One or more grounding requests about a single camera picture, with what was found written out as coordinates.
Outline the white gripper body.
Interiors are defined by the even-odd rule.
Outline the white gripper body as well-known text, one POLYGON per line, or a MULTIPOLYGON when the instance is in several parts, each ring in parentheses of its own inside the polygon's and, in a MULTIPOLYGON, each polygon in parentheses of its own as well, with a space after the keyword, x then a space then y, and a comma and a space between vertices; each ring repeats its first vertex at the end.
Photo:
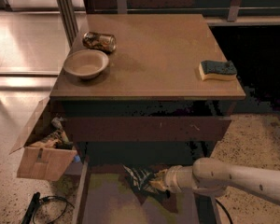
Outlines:
POLYGON ((172 193, 180 193, 184 187, 185 178, 182 172, 182 166, 173 166, 169 168, 163 178, 165 187, 172 193))

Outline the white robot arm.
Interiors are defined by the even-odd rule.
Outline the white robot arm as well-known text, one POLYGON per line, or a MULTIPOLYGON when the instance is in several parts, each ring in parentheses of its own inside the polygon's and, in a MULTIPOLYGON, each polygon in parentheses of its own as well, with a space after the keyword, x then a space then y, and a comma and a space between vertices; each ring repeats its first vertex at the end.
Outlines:
POLYGON ((226 187, 234 187, 280 205, 280 171, 232 165, 213 158, 161 170, 149 184, 161 191, 191 189, 204 196, 222 196, 226 187))

